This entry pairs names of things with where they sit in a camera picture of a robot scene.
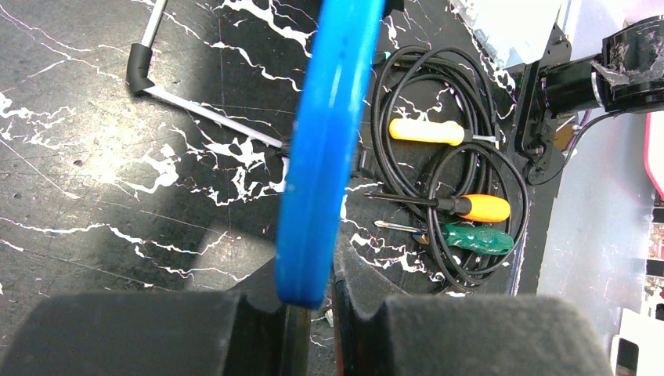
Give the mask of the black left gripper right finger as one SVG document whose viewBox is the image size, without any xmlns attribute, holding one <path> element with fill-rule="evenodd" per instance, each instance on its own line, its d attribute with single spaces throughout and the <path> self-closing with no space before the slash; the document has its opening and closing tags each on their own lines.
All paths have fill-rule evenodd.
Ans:
<svg viewBox="0 0 664 376">
<path fill-rule="evenodd" d="M 539 295 L 409 295 L 340 234 L 331 279 L 340 375 L 610 375 L 590 322 Z"/>
</svg>

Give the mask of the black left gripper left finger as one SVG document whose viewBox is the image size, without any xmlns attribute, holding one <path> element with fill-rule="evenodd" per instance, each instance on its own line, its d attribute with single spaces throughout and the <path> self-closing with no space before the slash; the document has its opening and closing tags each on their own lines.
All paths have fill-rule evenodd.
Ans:
<svg viewBox="0 0 664 376">
<path fill-rule="evenodd" d="M 4 375 L 304 375 L 309 312 L 276 295 L 267 262 L 226 291 L 100 292 L 39 303 Z"/>
</svg>

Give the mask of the blue framed whiteboard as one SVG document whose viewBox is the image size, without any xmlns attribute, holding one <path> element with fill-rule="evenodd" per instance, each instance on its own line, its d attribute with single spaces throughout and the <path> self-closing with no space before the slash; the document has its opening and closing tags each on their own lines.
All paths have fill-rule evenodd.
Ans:
<svg viewBox="0 0 664 376">
<path fill-rule="evenodd" d="M 336 247 L 383 1 L 325 1 L 305 71 L 276 230 L 276 293 L 317 309 Z"/>
</svg>

